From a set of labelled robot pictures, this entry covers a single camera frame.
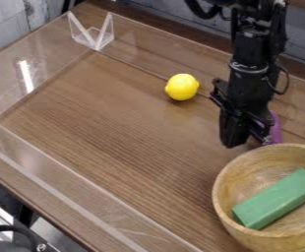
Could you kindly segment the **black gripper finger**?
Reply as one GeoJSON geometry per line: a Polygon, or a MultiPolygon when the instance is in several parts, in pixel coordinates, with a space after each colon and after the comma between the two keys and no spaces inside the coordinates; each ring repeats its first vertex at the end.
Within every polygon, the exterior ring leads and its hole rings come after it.
{"type": "Polygon", "coordinates": [[[263,145],[270,145],[273,143],[271,128],[274,123],[265,124],[265,122],[255,120],[251,122],[250,133],[255,140],[263,145]]]}
{"type": "Polygon", "coordinates": [[[243,145],[250,137],[247,118],[222,109],[219,113],[219,139],[227,149],[243,145]]]}

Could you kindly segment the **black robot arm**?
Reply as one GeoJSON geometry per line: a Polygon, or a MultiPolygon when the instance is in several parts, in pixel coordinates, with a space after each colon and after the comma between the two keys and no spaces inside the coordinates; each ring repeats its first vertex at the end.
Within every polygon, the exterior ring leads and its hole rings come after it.
{"type": "Polygon", "coordinates": [[[278,55],[287,41],[287,0],[184,0],[202,19],[219,17],[230,23],[233,56],[227,80],[212,80],[210,99],[219,107],[219,139],[229,149],[255,138],[279,142],[277,115],[267,104],[287,88],[277,86],[289,72],[278,55]]]}

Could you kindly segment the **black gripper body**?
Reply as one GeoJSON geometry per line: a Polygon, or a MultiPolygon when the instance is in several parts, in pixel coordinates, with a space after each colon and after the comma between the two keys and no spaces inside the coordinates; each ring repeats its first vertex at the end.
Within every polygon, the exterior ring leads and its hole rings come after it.
{"type": "Polygon", "coordinates": [[[227,114],[245,117],[265,127],[274,125],[267,104],[274,95],[289,89],[289,73],[277,60],[265,65],[246,66],[231,60],[229,81],[215,78],[210,98],[227,114]]]}

